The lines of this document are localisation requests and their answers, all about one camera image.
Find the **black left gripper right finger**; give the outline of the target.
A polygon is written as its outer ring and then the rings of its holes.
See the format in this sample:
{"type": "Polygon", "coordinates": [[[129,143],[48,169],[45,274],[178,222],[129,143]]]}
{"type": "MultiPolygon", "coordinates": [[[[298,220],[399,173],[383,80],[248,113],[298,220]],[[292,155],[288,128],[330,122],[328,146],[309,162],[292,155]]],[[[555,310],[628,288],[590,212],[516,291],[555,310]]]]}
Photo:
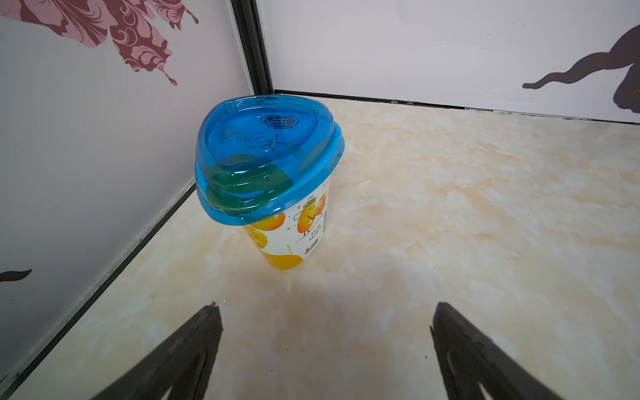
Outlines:
{"type": "Polygon", "coordinates": [[[559,399],[449,303],[430,327],[450,399],[559,399]]]}

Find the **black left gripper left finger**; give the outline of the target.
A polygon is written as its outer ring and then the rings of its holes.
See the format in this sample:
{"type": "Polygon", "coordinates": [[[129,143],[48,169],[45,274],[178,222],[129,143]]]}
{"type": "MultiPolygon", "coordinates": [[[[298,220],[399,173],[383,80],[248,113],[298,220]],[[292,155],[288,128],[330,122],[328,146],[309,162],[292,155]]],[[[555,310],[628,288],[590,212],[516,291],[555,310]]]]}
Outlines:
{"type": "Polygon", "coordinates": [[[223,334],[216,303],[201,308],[96,399],[203,399],[223,334]]]}

